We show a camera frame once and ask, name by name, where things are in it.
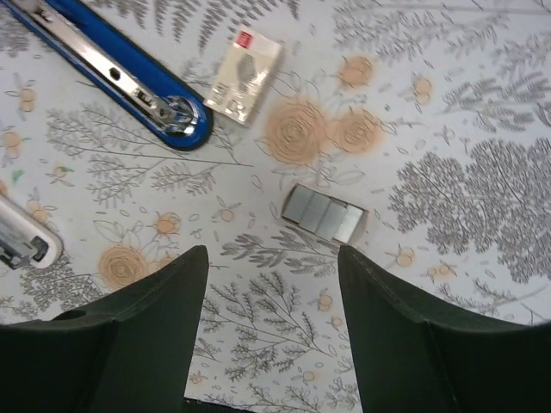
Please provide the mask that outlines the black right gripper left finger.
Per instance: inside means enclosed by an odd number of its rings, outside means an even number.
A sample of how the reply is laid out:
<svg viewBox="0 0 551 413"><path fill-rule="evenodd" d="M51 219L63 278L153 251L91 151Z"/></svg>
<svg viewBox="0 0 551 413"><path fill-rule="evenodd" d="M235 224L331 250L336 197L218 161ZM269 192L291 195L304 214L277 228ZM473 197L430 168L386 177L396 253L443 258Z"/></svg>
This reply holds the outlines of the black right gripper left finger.
<svg viewBox="0 0 551 413"><path fill-rule="evenodd" d="M207 275L198 245L52 320L4 325L2 411L180 411Z"/></svg>

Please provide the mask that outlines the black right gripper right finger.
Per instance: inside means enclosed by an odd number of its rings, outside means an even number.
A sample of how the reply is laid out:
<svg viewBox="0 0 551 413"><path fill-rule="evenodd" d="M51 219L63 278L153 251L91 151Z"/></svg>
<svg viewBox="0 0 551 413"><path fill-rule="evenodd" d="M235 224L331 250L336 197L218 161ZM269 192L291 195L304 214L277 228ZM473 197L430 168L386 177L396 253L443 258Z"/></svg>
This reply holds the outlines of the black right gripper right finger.
<svg viewBox="0 0 551 413"><path fill-rule="evenodd" d="M548 324L462 309L348 245L337 265L364 411L549 411Z"/></svg>

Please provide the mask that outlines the metal stapler magazine rail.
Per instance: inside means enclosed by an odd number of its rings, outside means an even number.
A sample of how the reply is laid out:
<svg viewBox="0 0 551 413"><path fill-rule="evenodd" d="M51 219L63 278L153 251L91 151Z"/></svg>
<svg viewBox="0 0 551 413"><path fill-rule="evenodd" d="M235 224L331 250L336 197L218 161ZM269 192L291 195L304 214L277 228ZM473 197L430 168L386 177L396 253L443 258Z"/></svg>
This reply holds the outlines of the metal stapler magazine rail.
<svg viewBox="0 0 551 413"><path fill-rule="evenodd" d="M1 262L11 269L43 269L63 253L61 239L8 198L1 196Z"/></svg>

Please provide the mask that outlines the white staple box tray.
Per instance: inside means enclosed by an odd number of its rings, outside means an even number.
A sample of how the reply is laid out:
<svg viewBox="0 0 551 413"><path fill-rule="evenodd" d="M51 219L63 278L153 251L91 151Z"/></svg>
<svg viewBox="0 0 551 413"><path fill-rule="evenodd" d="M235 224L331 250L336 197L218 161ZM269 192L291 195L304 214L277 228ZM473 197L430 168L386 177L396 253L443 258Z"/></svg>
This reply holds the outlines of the white staple box tray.
<svg viewBox="0 0 551 413"><path fill-rule="evenodd" d="M352 244L366 229L368 210L297 183L282 203L281 218L327 242Z"/></svg>

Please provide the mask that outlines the blue black stapler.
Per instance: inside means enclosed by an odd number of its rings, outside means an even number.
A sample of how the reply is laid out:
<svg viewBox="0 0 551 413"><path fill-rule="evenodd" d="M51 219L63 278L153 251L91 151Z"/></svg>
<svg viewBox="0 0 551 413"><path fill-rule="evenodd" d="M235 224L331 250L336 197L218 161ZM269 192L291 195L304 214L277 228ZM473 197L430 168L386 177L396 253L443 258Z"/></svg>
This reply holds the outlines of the blue black stapler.
<svg viewBox="0 0 551 413"><path fill-rule="evenodd" d="M7 1L10 13L165 145L206 144L214 117L200 94L80 1Z"/></svg>

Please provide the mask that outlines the white staple box sleeve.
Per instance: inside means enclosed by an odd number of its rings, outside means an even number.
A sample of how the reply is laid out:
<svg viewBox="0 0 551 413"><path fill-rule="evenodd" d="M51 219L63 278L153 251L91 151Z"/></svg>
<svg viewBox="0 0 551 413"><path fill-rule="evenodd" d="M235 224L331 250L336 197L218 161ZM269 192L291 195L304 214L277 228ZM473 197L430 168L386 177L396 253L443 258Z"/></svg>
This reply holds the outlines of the white staple box sleeve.
<svg viewBox="0 0 551 413"><path fill-rule="evenodd" d="M282 56L281 42L239 27L203 103L242 126L250 124Z"/></svg>

